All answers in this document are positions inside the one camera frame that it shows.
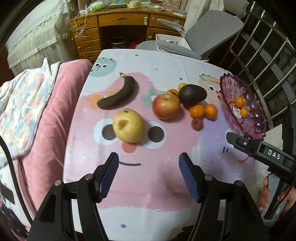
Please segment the person right hand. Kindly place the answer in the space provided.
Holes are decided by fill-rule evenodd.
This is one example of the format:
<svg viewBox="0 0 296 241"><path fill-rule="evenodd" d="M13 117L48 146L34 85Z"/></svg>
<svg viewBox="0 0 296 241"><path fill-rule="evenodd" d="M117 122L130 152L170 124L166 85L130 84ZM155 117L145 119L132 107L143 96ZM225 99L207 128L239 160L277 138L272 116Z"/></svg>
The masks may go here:
<svg viewBox="0 0 296 241"><path fill-rule="evenodd" d="M258 201L257 204L257 209L259 210L259 212L262 212L263 209L267 208L269 206L269 201L268 201L268 197L271 194L271 191L269 190L269 188L267 187L268 184L268 177L264 178L263 181L263 188L260 192L261 197L260 200ZM294 205L295 201L296 201L296 190L294 187L291 188L287 187L279 196L278 196L278 200L281 201L284 198L284 200L286 201L286 205L284 207L283 213L286 213L287 211L289 211L292 206Z"/></svg>

